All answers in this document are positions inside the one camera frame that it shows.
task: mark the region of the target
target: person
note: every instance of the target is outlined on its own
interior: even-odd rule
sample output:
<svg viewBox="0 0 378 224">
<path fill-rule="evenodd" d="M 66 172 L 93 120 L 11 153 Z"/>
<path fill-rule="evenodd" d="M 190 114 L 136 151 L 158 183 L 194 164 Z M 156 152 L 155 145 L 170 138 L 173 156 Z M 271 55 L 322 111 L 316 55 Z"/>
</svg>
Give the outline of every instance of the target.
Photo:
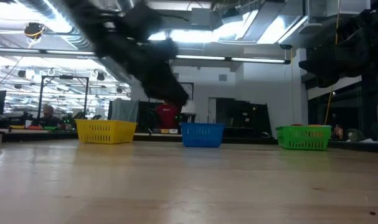
<svg viewBox="0 0 378 224">
<path fill-rule="evenodd" d="M 164 100 L 164 103 L 156 108 L 156 112 L 161 122 L 158 128 L 176 129 L 178 127 L 178 123 L 176 120 L 176 116 L 178 116 L 180 113 L 178 107 Z"/>
<path fill-rule="evenodd" d="M 56 127 L 59 124 L 62 124 L 62 120 L 53 116 L 53 113 L 54 113 L 53 106 L 45 105 L 44 116 L 39 118 L 38 124 L 41 126 L 50 126 L 50 127 Z"/>
</svg>

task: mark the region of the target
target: red object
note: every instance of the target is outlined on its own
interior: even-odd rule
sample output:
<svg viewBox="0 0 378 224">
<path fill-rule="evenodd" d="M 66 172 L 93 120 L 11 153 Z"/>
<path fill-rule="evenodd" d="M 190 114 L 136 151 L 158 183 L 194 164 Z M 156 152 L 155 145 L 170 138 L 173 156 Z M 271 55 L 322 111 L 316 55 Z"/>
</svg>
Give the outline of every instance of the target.
<svg viewBox="0 0 378 224">
<path fill-rule="evenodd" d="M 30 129 L 30 130 L 43 130 L 43 128 L 39 125 L 38 126 L 30 125 L 28 127 L 28 129 Z"/>
<path fill-rule="evenodd" d="M 177 126 L 175 117 L 179 115 L 179 110 L 173 105 L 160 105 L 156 108 L 161 119 L 161 129 L 174 129 Z"/>
</svg>

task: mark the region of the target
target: yellow basket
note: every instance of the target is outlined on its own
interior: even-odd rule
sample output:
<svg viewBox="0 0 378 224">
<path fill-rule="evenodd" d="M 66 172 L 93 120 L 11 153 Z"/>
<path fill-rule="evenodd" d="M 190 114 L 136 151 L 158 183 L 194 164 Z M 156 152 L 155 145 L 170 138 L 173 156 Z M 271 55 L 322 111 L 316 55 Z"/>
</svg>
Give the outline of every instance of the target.
<svg viewBox="0 0 378 224">
<path fill-rule="evenodd" d="M 131 142 L 136 123 L 77 119 L 79 141 L 85 143 L 118 144 Z"/>
</svg>

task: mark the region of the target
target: ceiling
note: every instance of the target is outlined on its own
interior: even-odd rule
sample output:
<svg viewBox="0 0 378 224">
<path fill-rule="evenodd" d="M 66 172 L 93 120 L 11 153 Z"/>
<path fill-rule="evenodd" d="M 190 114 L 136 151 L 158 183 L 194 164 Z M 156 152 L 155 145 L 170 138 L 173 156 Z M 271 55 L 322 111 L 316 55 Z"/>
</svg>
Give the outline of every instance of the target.
<svg viewBox="0 0 378 224">
<path fill-rule="evenodd" d="M 54 4 L 56 11 L 53 13 L 62 12 L 58 1 L 47 1 Z M 103 9 L 117 10 L 128 9 L 134 3 L 132 0 L 91 1 Z M 282 43 L 291 44 L 295 47 L 318 45 L 325 39 L 334 36 L 336 16 L 334 16 L 334 9 L 331 9 L 330 6 L 334 5 L 334 3 L 336 4 L 337 0 L 309 1 L 311 3 L 309 7 L 308 5 L 302 5 L 302 0 L 225 1 L 228 4 L 217 2 L 215 10 L 221 15 L 223 15 L 226 9 L 239 6 L 237 10 L 240 12 L 240 17 L 242 16 L 242 21 L 226 24 L 226 26 L 220 26 L 216 29 L 212 28 L 216 23 L 214 21 L 211 21 L 208 28 L 202 27 L 201 29 L 185 21 L 193 20 L 194 11 L 198 11 L 201 8 L 205 9 L 205 11 L 208 10 L 212 5 L 211 1 L 154 0 L 149 1 L 148 4 L 162 14 L 180 16 L 185 19 L 165 17 L 164 30 L 161 33 L 155 34 L 157 38 L 161 37 L 163 39 L 166 36 L 166 31 L 168 31 L 171 37 L 177 42 L 179 55 L 286 59 L 287 52 L 281 49 L 276 43 L 285 34 L 290 33 L 290 31 L 293 32 Z M 347 9 L 353 10 L 352 13 L 363 10 L 363 4 L 359 4 L 363 0 L 353 1 L 355 1 L 355 6 L 349 7 L 353 5 L 345 5 Z M 82 38 L 79 32 L 74 31 L 73 34 L 69 35 L 55 33 L 68 32 L 73 27 L 68 17 L 65 17 L 65 14 L 62 16 L 62 21 L 66 25 L 62 26 L 60 23 L 57 23 L 59 21 L 49 19 L 39 11 L 34 10 L 32 6 L 23 4 L 27 1 L 18 0 L 18 2 L 19 4 L 0 3 L 0 47 L 19 49 L 31 47 L 32 49 L 71 51 L 90 50 L 89 45 L 87 49 L 83 49 L 77 48 L 77 45 L 74 44 L 73 40 Z M 343 18 L 350 15 L 350 13 L 346 13 L 343 15 Z M 217 22 L 220 22 L 222 17 L 218 15 Z M 28 22 L 39 22 L 48 27 L 40 38 L 40 41 L 33 43 L 31 39 L 28 39 L 24 35 L 23 30 Z M 320 23 L 322 24 L 322 28 L 305 35 L 300 34 L 298 31 L 303 26 L 307 26 L 309 22 Z M 179 59 L 173 61 L 172 65 L 226 67 L 234 72 L 240 64 L 240 62 Z M 53 72 L 54 75 L 67 74 L 75 77 L 90 78 L 91 88 L 89 88 L 89 98 L 91 99 L 91 113 L 95 112 L 96 106 L 107 109 L 107 103 L 102 104 L 102 102 L 117 96 L 122 98 L 129 98 L 130 96 L 130 88 L 127 84 L 130 84 L 131 77 L 125 74 L 119 65 L 109 60 L 82 57 L 68 59 L 49 58 L 46 55 L 33 57 L 32 55 L 0 54 L 0 68 L 1 87 L 8 90 L 8 96 L 12 97 L 12 99 L 8 98 L 8 103 L 10 105 L 15 104 L 13 107 L 8 107 L 10 110 L 26 110 L 26 106 L 20 103 L 25 101 L 26 96 L 32 98 L 30 102 L 30 105 L 32 105 L 31 109 L 37 110 L 37 108 L 34 108 L 34 105 L 37 103 L 37 100 L 35 100 L 37 95 L 30 95 L 30 93 L 39 92 L 41 75 L 53 74 Z M 29 73 L 30 75 L 21 78 L 18 76 L 20 70 L 27 70 L 29 71 L 27 74 Z M 97 80 L 98 72 L 105 74 L 104 81 Z M 59 104 L 57 108 L 60 111 L 71 111 L 73 106 L 76 108 L 83 106 L 83 100 L 80 99 L 82 96 L 79 95 L 84 94 L 85 87 L 83 87 L 81 82 L 76 79 L 57 80 L 56 78 L 52 81 L 47 80 L 47 82 L 48 85 L 44 90 L 45 95 L 51 96 L 49 99 L 57 100 L 57 104 Z M 21 85 L 22 88 L 15 89 L 15 85 Z M 61 89 L 61 86 L 64 86 L 64 88 L 68 87 L 68 90 Z M 123 86 L 124 92 L 117 93 L 117 86 Z"/>
</svg>

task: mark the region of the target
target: table surface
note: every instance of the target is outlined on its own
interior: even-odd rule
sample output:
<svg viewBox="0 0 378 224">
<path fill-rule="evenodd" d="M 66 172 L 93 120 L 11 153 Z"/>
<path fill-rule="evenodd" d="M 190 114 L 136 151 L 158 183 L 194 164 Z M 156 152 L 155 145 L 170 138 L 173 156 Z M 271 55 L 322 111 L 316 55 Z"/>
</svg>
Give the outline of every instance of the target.
<svg viewBox="0 0 378 224">
<path fill-rule="evenodd" d="M 378 154 L 8 143 L 0 145 L 0 223 L 376 224 Z"/>
</svg>

